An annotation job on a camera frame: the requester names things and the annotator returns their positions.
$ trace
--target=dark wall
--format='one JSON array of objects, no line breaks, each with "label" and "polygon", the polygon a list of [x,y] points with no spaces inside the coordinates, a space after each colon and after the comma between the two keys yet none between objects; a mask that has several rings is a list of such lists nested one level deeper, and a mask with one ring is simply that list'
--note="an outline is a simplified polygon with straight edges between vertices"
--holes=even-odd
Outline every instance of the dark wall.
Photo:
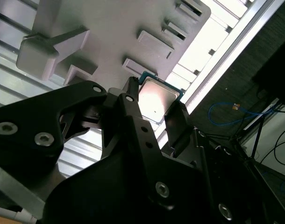
[{"label": "dark wall", "polygon": [[[285,2],[192,112],[193,124],[206,133],[232,136],[241,123],[229,126],[212,124],[207,116],[211,105],[218,102],[233,102],[252,112],[261,112],[265,109],[274,96],[260,89],[252,78],[284,42]],[[224,123],[242,119],[245,114],[232,110],[230,106],[218,106],[211,115],[215,122]],[[244,120],[241,129],[249,122],[251,119]]]}]

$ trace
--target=window light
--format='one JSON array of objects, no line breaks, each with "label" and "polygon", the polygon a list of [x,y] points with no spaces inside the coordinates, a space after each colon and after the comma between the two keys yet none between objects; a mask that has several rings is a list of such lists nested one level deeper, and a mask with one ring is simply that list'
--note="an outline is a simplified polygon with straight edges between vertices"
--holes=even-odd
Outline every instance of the window light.
[{"label": "window light", "polygon": [[194,41],[181,57],[179,64],[190,71],[202,71],[210,58],[208,50]]},{"label": "window light", "polygon": [[194,41],[208,50],[213,49],[216,51],[227,36],[228,32],[225,28],[210,18],[200,30]]},{"label": "window light", "polygon": [[181,78],[180,76],[177,76],[173,72],[167,77],[166,82],[175,86],[180,90],[181,89],[187,90],[190,85],[190,83],[187,80]]},{"label": "window light", "polygon": [[217,0],[217,1],[239,18],[241,18],[247,10],[247,7],[239,0]]},{"label": "window light", "polygon": [[186,79],[188,82],[192,83],[194,79],[196,78],[196,75],[193,74],[191,71],[188,69],[184,68],[180,64],[176,64],[176,66],[173,69],[173,72],[177,74],[178,76]]},{"label": "window light", "polygon": [[218,18],[216,15],[211,14],[210,18],[213,19],[215,22],[217,22],[222,27],[224,27],[225,29],[228,28],[228,25],[225,22],[223,22],[220,18]]},{"label": "window light", "polygon": [[220,20],[224,21],[230,27],[233,28],[237,24],[238,18],[235,18],[233,15],[231,15],[231,13],[229,13],[226,9],[222,8],[216,2],[212,0],[202,0],[202,2],[210,7],[212,14],[214,14]]}]

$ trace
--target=silver bolt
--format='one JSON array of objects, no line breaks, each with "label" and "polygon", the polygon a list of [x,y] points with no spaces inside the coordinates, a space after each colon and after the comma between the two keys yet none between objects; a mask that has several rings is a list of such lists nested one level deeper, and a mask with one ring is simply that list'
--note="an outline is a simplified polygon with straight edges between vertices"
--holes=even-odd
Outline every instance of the silver bolt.
[{"label": "silver bolt", "polygon": [[165,183],[157,182],[155,187],[156,187],[157,193],[161,197],[167,198],[170,195],[170,190]]},{"label": "silver bolt", "polygon": [[224,216],[228,221],[233,219],[232,213],[230,210],[222,203],[218,205],[219,212]]},{"label": "silver bolt", "polygon": [[126,96],[126,100],[128,100],[128,101],[130,101],[130,102],[133,102],[132,97],[129,97],[129,96]]},{"label": "silver bolt", "polygon": [[100,88],[97,87],[97,86],[94,86],[94,87],[93,87],[93,90],[95,90],[96,92],[102,92],[102,89],[100,89]]},{"label": "silver bolt", "polygon": [[35,142],[38,146],[48,147],[54,142],[54,137],[47,132],[41,132],[35,136]]},{"label": "silver bolt", "polygon": [[17,125],[12,122],[1,122],[0,123],[0,134],[2,135],[11,135],[15,134],[18,131]]}]

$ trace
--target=metal frame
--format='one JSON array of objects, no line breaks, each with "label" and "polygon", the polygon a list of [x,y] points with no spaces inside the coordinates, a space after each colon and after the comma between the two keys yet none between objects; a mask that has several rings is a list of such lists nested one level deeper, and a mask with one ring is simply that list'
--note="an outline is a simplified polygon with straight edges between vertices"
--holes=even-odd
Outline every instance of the metal frame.
[{"label": "metal frame", "polygon": [[[252,3],[251,7],[248,8],[245,15],[233,28],[229,36],[182,97],[181,101],[185,103],[189,113],[197,107],[284,1],[256,0]],[[156,131],[158,141],[162,141],[166,135],[164,130],[165,125],[163,123]]]}]

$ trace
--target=blue cable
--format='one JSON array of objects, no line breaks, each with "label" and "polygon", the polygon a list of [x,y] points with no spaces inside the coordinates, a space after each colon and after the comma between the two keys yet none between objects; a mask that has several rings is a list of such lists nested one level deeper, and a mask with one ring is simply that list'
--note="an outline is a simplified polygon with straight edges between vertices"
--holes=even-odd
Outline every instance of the blue cable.
[{"label": "blue cable", "polygon": [[253,118],[253,117],[256,117],[258,115],[263,115],[263,114],[269,114],[269,113],[274,113],[273,111],[273,108],[269,109],[268,111],[264,112],[264,113],[254,113],[254,112],[250,112],[248,110],[246,110],[245,108],[243,107],[239,107],[238,109],[245,112],[245,113],[249,113],[249,114],[252,114],[251,116],[248,116],[246,118],[243,118],[243,119],[239,119],[239,120],[235,120],[235,121],[232,121],[232,122],[228,122],[228,123],[216,123],[214,122],[212,119],[211,119],[211,116],[210,116],[210,113],[212,111],[212,109],[217,106],[217,105],[231,105],[231,106],[234,106],[234,103],[228,103],[228,102],[220,102],[220,103],[216,103],[216,104],[213,104],[209,110],[208,110],[208,119],[210,120],[210,122],[214,125],[217,125],[217,126],[226,126],[226,125],[232,125],[232,124],[236,124],[236,123],[239,123],[245,119],[249,119],[249,118]]}]

